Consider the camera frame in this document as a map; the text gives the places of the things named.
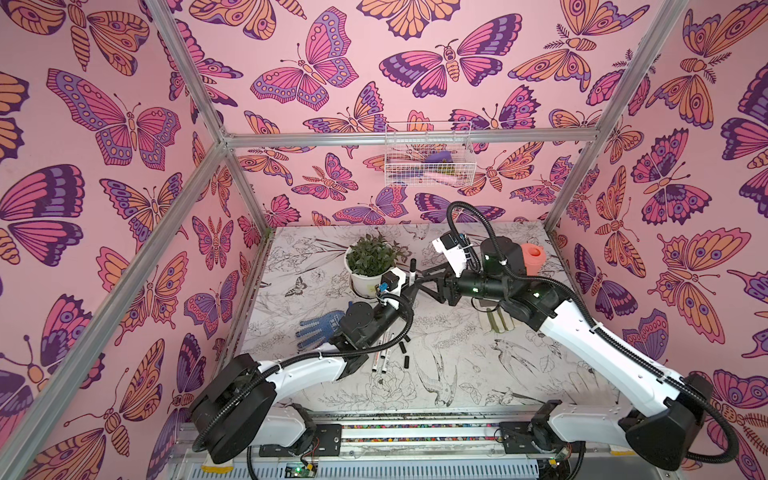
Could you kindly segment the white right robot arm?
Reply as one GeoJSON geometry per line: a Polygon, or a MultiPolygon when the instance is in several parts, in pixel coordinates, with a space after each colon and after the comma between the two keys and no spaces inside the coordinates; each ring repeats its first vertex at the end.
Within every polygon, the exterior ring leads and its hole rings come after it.
{"type": "Polygon", "coordinates": [[[491,236],[479,251],[469,239],[448,232],[432,243],[445,261],[426,274],[442,303],[462,298],[495,301],[512,318],[570,352],[614,386],[630,403],[613,413],[607,407],[567,405],[551,400],[528,427],[533,444],[554,451],[565,444],[595,442],[625,447],[668,471],[687,460],[728,462],[738,452],[728,439],[723,453],[691,452],[706,419],[719,418],[709,400],[711,383],[663,367],[594,320],[571,288],[544,276],[531,276],[520,245],[491,236]]]}

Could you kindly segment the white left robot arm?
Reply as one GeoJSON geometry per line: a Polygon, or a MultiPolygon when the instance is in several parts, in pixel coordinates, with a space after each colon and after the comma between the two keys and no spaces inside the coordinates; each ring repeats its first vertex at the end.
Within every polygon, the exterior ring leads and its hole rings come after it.
{"type": "Polygon", "coordinates": [[[197,431],[191,449],[216,463],[233,459],[267,428],[276,403],[302,390],[355,373],[369,357],[397,345],[414,319],[417,285],[383,293],[373,306],[351,304],[330,340],[293,357],[258,362],[234,357],[195,398],[190,422],[197,431]]]}

